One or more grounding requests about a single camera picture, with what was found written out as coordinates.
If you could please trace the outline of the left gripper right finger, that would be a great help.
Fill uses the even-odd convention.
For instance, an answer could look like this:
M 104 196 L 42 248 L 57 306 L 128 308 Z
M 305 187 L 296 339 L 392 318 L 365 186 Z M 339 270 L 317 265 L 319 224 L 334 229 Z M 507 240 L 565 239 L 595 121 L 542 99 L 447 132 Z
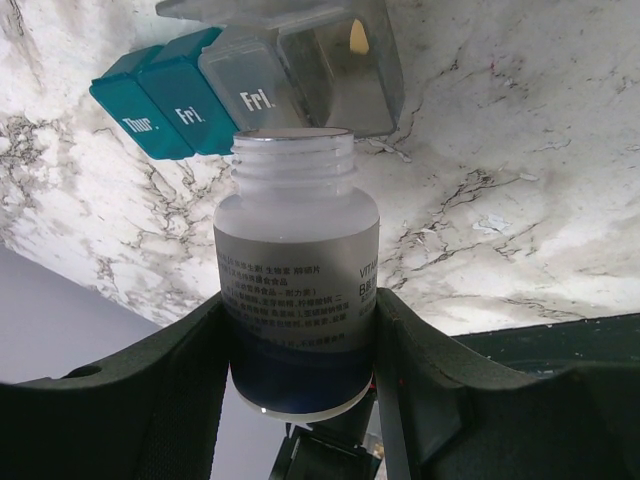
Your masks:
M 635 479 L 639 362 L 509 368 L 382 289 L 375 382 L 392 479 Z

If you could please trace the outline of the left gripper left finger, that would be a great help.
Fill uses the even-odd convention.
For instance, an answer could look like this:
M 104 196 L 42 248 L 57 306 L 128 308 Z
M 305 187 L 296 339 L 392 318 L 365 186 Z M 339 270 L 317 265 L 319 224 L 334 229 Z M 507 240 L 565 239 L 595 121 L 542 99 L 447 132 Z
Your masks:
M 228 371 L 215 295 L 69 374 L 1 387 L 4 479 L 207 479 Z

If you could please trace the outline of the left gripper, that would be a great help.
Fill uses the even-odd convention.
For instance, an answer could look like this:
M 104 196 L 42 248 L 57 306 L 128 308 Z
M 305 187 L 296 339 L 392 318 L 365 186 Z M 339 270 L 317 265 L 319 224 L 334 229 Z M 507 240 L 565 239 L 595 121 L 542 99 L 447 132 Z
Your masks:
M 374 479 L 383 464 L 379 434 L 368 432 L 377 406 L 374 389 L 351 409 L 306 426 L 285 424 L 271 479 Z

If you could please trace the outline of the white pill bottle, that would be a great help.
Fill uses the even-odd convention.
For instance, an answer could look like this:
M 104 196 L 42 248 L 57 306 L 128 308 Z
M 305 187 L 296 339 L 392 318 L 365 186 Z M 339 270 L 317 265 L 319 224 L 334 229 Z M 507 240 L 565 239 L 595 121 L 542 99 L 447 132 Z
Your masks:
M 214 214 L 241 398 L 294 423 L 336 417 L 373 376 L 380 214 L 341 128 L 237 133 L 238 190 Z

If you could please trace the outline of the blue and grey pill organizer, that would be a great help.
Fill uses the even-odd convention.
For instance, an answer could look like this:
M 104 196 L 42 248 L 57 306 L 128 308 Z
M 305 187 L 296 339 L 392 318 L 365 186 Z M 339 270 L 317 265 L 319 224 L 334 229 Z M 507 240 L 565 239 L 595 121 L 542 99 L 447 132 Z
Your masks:
M 151 158 L 226 155 L 238 131 L 392 133 L 404 80 L 382 1 L 162 1 L 203 29 L 120 57 L 89 91 Z M 370 50 L 349 49 L 359 19 Z

